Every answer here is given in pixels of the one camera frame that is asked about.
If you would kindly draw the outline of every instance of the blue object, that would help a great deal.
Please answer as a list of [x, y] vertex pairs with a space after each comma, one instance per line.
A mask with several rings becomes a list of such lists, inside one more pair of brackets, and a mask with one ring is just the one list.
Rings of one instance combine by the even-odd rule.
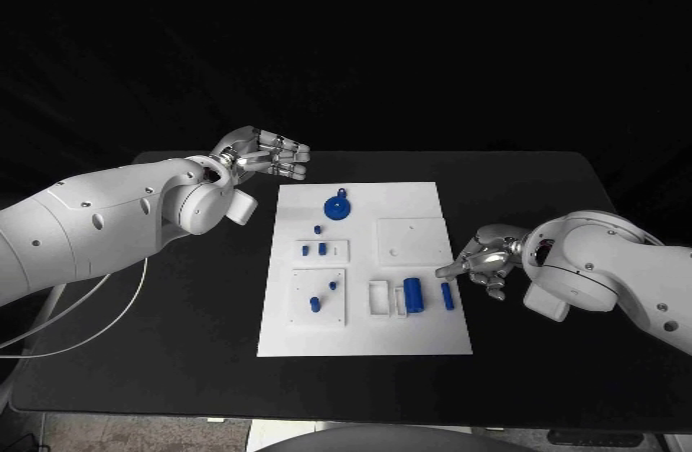
[[404, 298], [407, 300], [407, 312], [410, 314], [423, 312], [426, 307], [423, 306], [421, 279], [413, 277], [404, 280]]
[[452, 300], [452, 289], [450, 284], [443, 282], [443, 298], [444, 298], [444, 308], [447, 310], [455, 310], [455, 301]]
[[310, 308], [313, 309], [313, 312], [321, 311], [321, 299], [318, 297], [310, 299]]
[[325, 215], [332, 220], [342, 220], [351, 214], [351, 202], [346, 198], [346, 189], [339, 189], [336, 196], [325, 202]]

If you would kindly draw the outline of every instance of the table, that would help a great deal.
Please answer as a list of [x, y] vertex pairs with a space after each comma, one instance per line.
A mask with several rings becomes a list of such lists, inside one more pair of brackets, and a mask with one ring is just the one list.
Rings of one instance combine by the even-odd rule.
[[[149, 152], [137, 162], [197, 151]], [[580, 209], [613, 211], [581, 155], [563, 152], [316, 152], [309, 182], [436, 181], [455, 255], [494, 222], [527, 228]], [[12, 403], [24, 411], [227, 416], [384, 423], [692, 431], [692, 358], [617, 310], [573, 310], [558, 324], [460, 280], [473, 356], [259, 358], [279, 184], [246, 227], [225, 220], [150, 259], [122, 322], [68, 354], [29, 362]], [[45, 334], [38, 352], [90, 336], [136, 289], [142, 264]], [[74, 284], [60, 309], [96, 281]]]

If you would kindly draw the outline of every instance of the white cable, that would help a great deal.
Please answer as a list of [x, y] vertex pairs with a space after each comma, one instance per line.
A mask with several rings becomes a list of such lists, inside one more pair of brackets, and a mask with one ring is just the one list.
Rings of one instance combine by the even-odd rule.
[[55, 323], [55, 321], [58, 321], [60, 319], [62, 319], [62, 317], [65, 317], [70, 312], [73, 312], [77, 307], [80, 306], [80, 304], [93, 296], [94, 292], [101, 288], [101, 286], [104, 285], [106, 281], [109, 280], [109, 277], [111, 276], [111, 274], [109, 274], [103, 279], [101, 279], [101, 282], [94, 286], [94, 288], [90, 290], [90, 292], [87, 292], [86, 296], [51, 319], [51, 320], [47, 320], [47, 322], [44, 322], [38, 327], [35, 327], [32, 330], [29, 330], [29, 332], [25, 332], [19, 337], [15, 337], [12, 340], [9, 340], [8, 342], [3, 342], [0, 344], [0, 349], [5, 349], [9, 345], [12, 345], [15, 342], [19, 342], [22, 339], [25, 339], [26, 337], [29, 337], [31, 335], [34, 335], [36, 332], [39, 332], [41, 330], [44, 330], [52, 323]]
[[57, 354], [62, 354], [64, 352], [68, 352], [68, 350], [73, 350], [73, 349], [77, 349], [78, 347], [81, 347], [87, 342], [91, 342], [114, 325], [116, 325], [116, 322], [119, 322], [119, 320], [123, 318], [123, 316], [126, 315], [127, 311], [130, 310], [130, 307], [133, 306], [135, 304], [135, 300], [137, 299], [137, 296], [140, 295], [140, 290], [142, 290], [142, 286], [145, 284], [145, 277], [148, 276], [148, 263], [149, 263], [149, 259], [145, 259], [145, 268], [142, 270], [142, 279], [140, 279], [140, 285], [137, 286], [137, 291], [135, 292], [135, 296], [130, 300], [130, 303], [127, 304], [127, 307], [123, 309], [123, 312], [120, 313], [120, 315], [116, 317], [116, 319], [113, 320], [113, 322], [87, 339], [87, 340], [83, 340], [78, 344], [73, 345], [71, 347], [68, 347], [67, 349], [62, 349], [62, 350], [57, 350], [55, 352], [49, 352], [47, 354], [38, 354], [38, 355], [0, 355], [0, 359], [38, 359], [41, 357], [49, 357], [51, 355], [57, 355]]
[[667, 245], [664, 242], [649, 233], [645, 232], [645, 239], [654, 244], [654, 245]]

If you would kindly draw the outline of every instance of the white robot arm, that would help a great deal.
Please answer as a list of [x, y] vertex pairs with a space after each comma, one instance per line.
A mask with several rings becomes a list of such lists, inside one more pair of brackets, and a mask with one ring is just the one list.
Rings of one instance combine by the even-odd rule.
[[691, 248], [664, 246], [617, 215], [581, 211], [534, 231], [483, 227], [437, 276], [452, 279], [469, 272], [504, 300], [515, 266], [532, 280], [524, 299], [530, 309], [561, 322], [570, 306], [609, 312], [617, 304], [642, 330], [692, 354]]
[[254, 127], [208, 156], [80, 175], [0, 211], [0, 306], [113, 273], [224, 216], [244, 225], [257, 201], [235, 186], [256, 172], [305, 179], [306, 145]]

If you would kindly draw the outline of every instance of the robotic hand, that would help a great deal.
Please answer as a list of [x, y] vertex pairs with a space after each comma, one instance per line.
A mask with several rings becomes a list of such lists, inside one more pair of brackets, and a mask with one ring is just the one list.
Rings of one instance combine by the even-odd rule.
[[617, 215], [581, 211], [532, 231], [482, 227], [436, 275], [452, 280], [469, 273], [504, 300], [505, 277], [522, 267], [532, 280], [524, 303], [534, 311], [561, 322], [570, 306], [609, 312], [617, 304], [646, 332], [692, 354], [691, 260], [692, 249], [664, 246]]
[[260, 172], [297, 180], [310, 148], [254, 127], [209, 155], [80, 175], [0, 211], [0, 306], [110, 274], [224, 216], [244, 225], [257, 201], [235, 186]]

